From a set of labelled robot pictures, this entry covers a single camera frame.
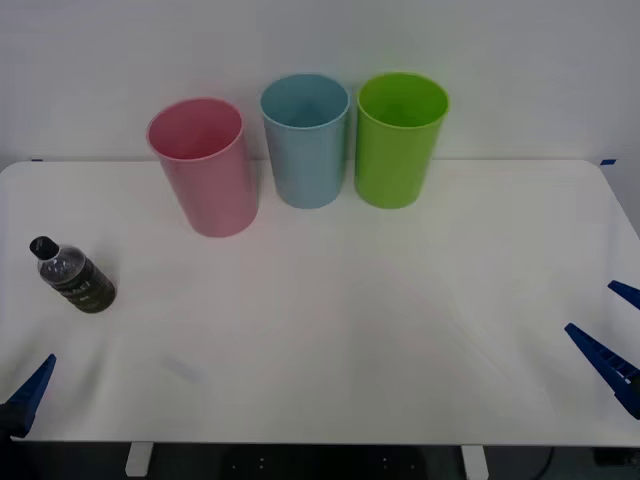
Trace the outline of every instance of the white wall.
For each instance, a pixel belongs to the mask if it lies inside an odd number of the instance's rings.
[[[439,157],[616,157],[640,205],[639,20],[638,0],[3,0],[0,157],[149,155],[149,119],[195,95],[236,103],[261,157],[275,77],[411,69],[451,96]]]

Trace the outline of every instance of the green cup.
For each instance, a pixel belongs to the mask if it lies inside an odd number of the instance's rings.
[[[449,98],[416,73],[385,73],[358,94],[356,189],[368,203],[401,208],[420,195]]]

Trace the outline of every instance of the bottle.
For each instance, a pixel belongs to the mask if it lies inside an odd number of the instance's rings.
[[[113,303],[113,283],[76,247],[38,237],[29,249],[38,257],[40,277],[79,310],[97,313]]]

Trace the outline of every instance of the table surface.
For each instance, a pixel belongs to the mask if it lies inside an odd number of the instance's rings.
[[[563,331],[640,365],[640,242],[582,161],[434,161],[418,202],[352,180],[298,210],[259,162],[230,238],[188,226],[156,162],[0,175],[0,400],[58,357],[32,440],[640,446]],[[83,249],[118,286],[75,310],[29,242]]]

